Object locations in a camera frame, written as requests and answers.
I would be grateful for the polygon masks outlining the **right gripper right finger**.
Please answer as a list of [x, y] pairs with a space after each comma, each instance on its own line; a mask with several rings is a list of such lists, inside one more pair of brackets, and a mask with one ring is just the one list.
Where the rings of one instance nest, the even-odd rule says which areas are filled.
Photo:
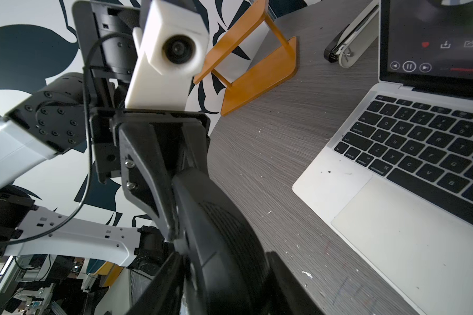
[[270, 266], [269, 314], [325, 314], [276, 252], [267, 252]]

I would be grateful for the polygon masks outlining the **black wireless mouse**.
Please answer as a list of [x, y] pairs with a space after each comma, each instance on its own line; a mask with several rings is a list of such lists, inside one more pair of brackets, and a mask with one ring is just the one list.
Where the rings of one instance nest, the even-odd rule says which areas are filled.
[[191, 314], [261, 314], [269, 263], [259, 238], [207, 174], [190, 168], [172, 179], [179, 215], [178, 251], [187, 258]]

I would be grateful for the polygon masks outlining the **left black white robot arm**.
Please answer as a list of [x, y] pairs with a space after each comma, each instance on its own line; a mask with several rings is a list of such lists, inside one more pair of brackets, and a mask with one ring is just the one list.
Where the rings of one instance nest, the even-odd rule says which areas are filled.
[[186, 110], [208, 33], [192, 1], [140, 8], [94, 1], [72, 7], [84, 58], [0, 118], [0, 255], [54, 254], [129, 266], [142, 254], [138, 228], [109, 227], [38, 207], [10, 183], [88, 144], [89, 172], [121, 177], [125, 197], [165, 240], [190, 255], [189, 216], [215, 190], [208, 175], [208, 118]]

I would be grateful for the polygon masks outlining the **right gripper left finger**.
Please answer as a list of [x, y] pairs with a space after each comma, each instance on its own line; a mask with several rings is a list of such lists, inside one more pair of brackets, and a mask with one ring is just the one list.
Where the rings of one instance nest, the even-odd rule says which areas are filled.
[[127, 314], [180, 314], [184, 280], [183, 258], [174, 252]]

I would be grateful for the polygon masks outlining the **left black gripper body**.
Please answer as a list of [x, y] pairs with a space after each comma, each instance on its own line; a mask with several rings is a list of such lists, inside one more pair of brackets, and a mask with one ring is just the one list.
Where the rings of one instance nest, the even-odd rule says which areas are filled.
[[189, 167], [208, 171], [210, 120], [201, 112], [94, 108], [89, 127], [102, 184], [121, 175], [126, 156], [169, 176]]

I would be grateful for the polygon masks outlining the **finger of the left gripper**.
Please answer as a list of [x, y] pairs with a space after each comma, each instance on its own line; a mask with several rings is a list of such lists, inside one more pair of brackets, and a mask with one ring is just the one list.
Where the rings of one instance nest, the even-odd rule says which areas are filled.
[[207, 135], [202, 123], [199, 121], [184, 122], [181, 125], [181, 132], [177, 171], [195, 168], [208, 175]]
[[127, 200], [143, 210], [165, 240], [177, 237], [177, 212], [155, 128], [149, 123], [123, 123], [118, 128], [122, 180]]

